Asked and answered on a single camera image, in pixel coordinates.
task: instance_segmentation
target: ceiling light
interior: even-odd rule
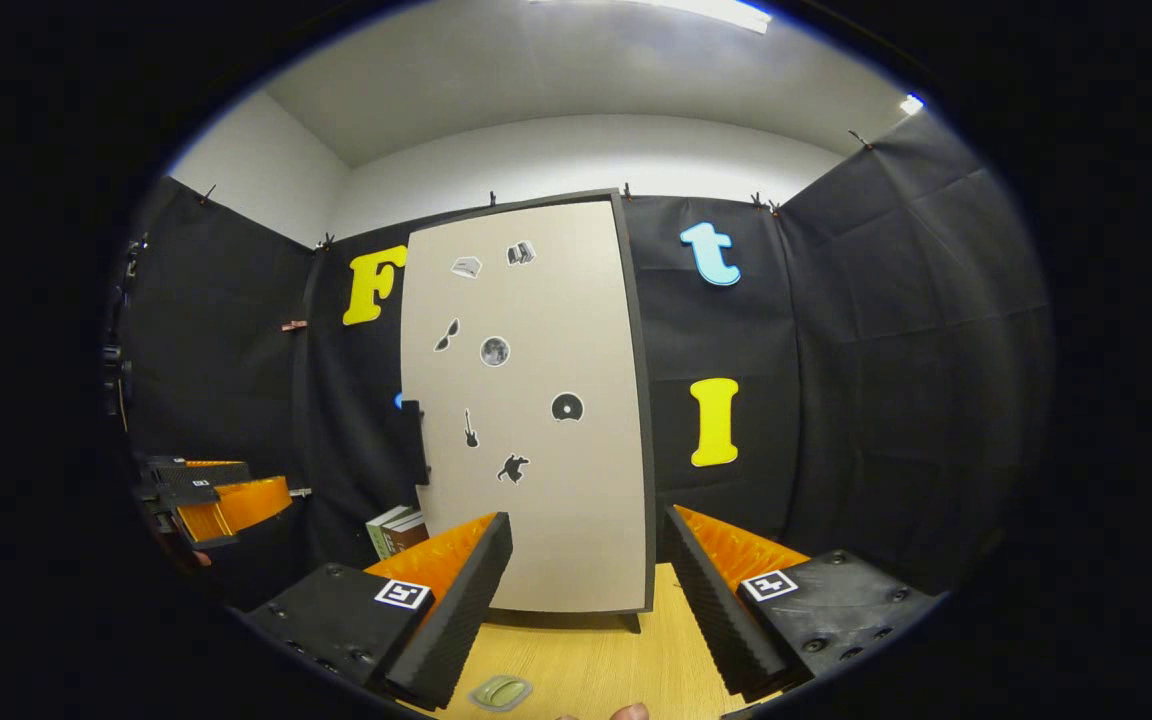
[[[905,100],[900,104],[900,108],[904,109],[907,115],[912,115],[916,111],[923,109],[923,100],[912,94],[907,94]]]
[[[530,0],[531,3],[546,3],[553,0]],[[734,26],[751,29],[759,35],[767,33],[767,25],[772,22],[772,15],[753,8],[753,6],[740,3],[737,0],[614,0],[617,3],[653,5],[657,8],[672,8],[704,15],[707,18],[721,20],[723,23],[732,23]]]

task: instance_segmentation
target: white wall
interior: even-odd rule
[[[169,169],[211,200],[314,247],[349,168],[273,97],[257,92],[220,118]]]
[[[657,115],[575,115],[461,132],[349,173],[338,237],[488,204],[623,187],[634,195],[783,202],[842,156],[753,129]]]

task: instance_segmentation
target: white board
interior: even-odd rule
[[[437,225],[408,242],[402,392],[425,414],[431,468],[417,495],[431,536],[509,513],[494,609],[650,606],[639,378],[621,241],[600,197]],[[490,338],[508,346],[503,363],[484,359]],[[562,393],[579,404],[559,401],[560,420]],[[509,473],[517,456],[526,463]]]

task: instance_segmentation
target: book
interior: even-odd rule
[[[376,518],[367,521],[367,536],[371,538],[371,546],[376,548],[376,554],[381,560],[387,559],[389,555],[393,555],[393,553],[389,552],[389,544],[385,543],[384,536],[380,535],[380,526],[385,523],[389,523],[389,521],[411,515],[412,511],[416,511],[412,507],[400,505],[399,507],[393,507],[393,509],[389,509],[388,511],[376,516]]]
[[[380,533],[385,538],[385,546],[387,546],[391,556],[397,555],[399,552],[412,547],[414,544],[429,539],[425,514],[417,510],[410,515],[401,516],[401,518],[391,520],[389,523],[380,526]]]

